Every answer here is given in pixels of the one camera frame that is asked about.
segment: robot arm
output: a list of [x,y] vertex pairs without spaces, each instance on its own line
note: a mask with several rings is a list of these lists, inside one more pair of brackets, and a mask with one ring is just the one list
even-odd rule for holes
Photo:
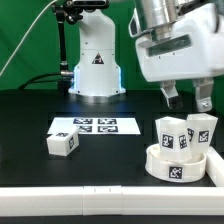
[[213,77],[224,74],[224,18],[203,0],[135,0],[129,32],[140,67],[159,81],[170,108],[181,105],[175,80],[192,79],[200,112],[212,109]]

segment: cable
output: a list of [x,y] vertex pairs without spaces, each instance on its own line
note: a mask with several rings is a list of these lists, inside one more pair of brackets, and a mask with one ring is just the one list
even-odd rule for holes
[[38,79],[43,79],[43,78],[46,78],[46,77],[57,76],[57,75],[61,75],[61,74],[58,73],[58,72],[55,72],[55,73],[48,73],[48,74],[36,76],[36,77],[28,80],[27,82],[25,82],[21,86],[19,86],[18,89],[25,89],[26,86],[28,86],[29,84],[32,84],[34,81],[36,81]]
[[27,30],[27,32],[25,33],[25,35],[23,36],[22,40],[20,41],[20,43],[18,44],[18,46],[16,47],[16,49],[14,50],[14,52],[12,53],[12,55],[10,56],[10,58],[8,59],[8,61],[6,62],[6,64],[4,65],[3,69],[0,72],[0,77],[2,76],[2,74],[4,73],[4,71],[6,70],[6,68],[8,67],[9,63],[11,62],[11,60],[14,58],[14,56],[16,55],[17,51],[19,50],[19,48],[21,47],[21,45],[23,44],[23,42],[25,41],[26,37],[28,36],[28,34],[30,33],[30,31],[33,29],[34,25],[36,24],[36,22],[40,19],[40,17],[44,14],[44,12],[55,2],[57,2],[58,0],[53,0],[51,1],[42,11],[41,13],[37,16],[37,18],[34,20],[34,22],[31,24],[30,28]]
[[31,85],[31,84],[42,84],[42,83],[49,83],[49,82],[58,82],[58,81],[61,81],[61,80],[63,80],[63,79],[34,81],[34,82],[30,82],[30,83],[28,83],[26,86],[24,86],[24,88],[27,87],[28,85]]

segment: metal bolt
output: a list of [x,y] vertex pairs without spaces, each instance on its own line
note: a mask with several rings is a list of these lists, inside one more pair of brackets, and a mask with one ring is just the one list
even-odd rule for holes
[[71,6],[72,5],[72,1],[68,1],[66,4],[67,4],[67,6]]
[[204,84],[205,83],[205,80],[204,79],[200,79],[200,83],[201,84]]

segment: white ring container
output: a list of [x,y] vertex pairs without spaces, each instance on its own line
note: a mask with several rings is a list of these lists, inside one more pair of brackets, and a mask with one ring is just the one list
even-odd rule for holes
[[146,153],[147,172],[161,180],[187,183],[200,180],[205,175],[206,154],[194,155],[191,160],[179,164],[163,160],[159,144],[148,147]]

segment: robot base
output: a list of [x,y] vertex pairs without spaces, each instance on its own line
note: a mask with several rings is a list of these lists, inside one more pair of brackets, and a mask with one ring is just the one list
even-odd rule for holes
[[69,97],[71,99],[93,104],[116,102],[125,99],[125,96],[126,96],[125,89],[122,89],[120,93],[111,96],[87,96],[74,93],[71,91],[71,89],[69,90]]

